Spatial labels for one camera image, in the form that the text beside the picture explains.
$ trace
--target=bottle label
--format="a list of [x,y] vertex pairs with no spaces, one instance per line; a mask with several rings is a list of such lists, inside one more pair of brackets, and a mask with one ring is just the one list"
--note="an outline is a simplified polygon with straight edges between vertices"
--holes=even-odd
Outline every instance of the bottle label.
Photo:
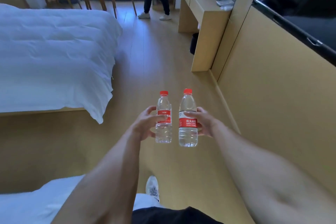
[[170,110],[158,110],[157,115],[167,115],[166,120],[158,121],[158,123],[171,123]]
[[179,128],[197,128],[197,119],[188,117],[184,115],[184,111],[178,113],[179,117]]

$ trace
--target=sneaker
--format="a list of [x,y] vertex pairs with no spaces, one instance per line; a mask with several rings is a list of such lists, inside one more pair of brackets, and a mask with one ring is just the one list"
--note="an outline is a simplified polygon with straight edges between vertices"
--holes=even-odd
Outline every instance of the sneaker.
[[146,194],[155,197],[160,202],[159,184],[158,180],[154,175],[148,178],[148,181],[146,183]]
[[139,19],[149,19],[151,16],[149,13],[145,14],[145,12],[142,12],[140,15],[138,15]]
[[160,21],[169,21],[169,20],[171,20],[170,15],[164,14],[163,16],[160,17]]

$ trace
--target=shoelace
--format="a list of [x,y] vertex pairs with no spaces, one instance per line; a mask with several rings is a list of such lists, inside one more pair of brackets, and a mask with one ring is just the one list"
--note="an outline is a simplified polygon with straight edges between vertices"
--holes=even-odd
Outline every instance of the shoelace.
[[159,195],[158,190],[156,189],[156,187],[150,188],[150,189],[149,189],[149,193],[150,193],[152,196],[155,196],[155,197],[157,197],[157,196]]

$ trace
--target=floor plank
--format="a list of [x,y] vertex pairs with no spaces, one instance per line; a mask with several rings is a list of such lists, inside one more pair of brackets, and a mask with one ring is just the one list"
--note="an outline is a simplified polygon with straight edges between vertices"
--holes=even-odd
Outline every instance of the floor plank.
[[[91,3],[101,9],[99,2]],[[138,13],[142,5],[136,3]],[[113,14],[111,2],[107,9]],[[215,142],[203,137],[196,148],[179,146],[178,111],[185,88],[193,90],[197,105],[228,125],[229,118],[209,74],[190,72],[191,35],[177,33],[178,11],[172,11],[172,21],[160,21],[158,12],[139,20],[130,2],[118,2],[117,16],[123,35],[103,124],[86,111],[0,117],[0,192],[30,191],[90,171],[139,112],[156,105],[159,91],[168,90],[173,140],[168,145],[142,142],[138,192],[145,192],[154,174],[164,206],[192,206],[226,224],[252,223]]]

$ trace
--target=black shirt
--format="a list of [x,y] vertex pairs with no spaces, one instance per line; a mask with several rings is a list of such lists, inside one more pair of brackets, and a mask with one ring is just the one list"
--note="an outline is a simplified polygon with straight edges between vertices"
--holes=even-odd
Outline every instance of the black shirt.
[[143,208],[133,211],[132,224],[185,224],[209,223],[220,224],[201,211],[188,207],[184,210],[171,210],[158,207]]

